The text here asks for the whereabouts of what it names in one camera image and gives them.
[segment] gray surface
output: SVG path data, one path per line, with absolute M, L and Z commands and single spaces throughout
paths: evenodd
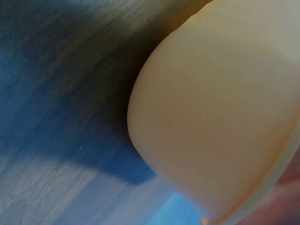
M 0 0 L 0 224 L 138 225 L 172 190 L 140 159 L 129 95 L 202 1 Z

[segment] table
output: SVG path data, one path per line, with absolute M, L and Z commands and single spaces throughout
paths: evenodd
M 149 54 L 208 0 L 0 0 L 0 224 L 143 225 L 171 196 L 126 125 Z

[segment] skin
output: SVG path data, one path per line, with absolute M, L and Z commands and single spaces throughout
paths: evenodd
M 262 204 L 237 225 L 300 224 L 300 148 Z

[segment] wooden surface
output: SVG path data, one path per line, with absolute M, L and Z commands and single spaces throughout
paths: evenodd
M 207 0 L 0 0 L 0 224 L 139 225 L 173 191 L 126 114 L 157 44 Z

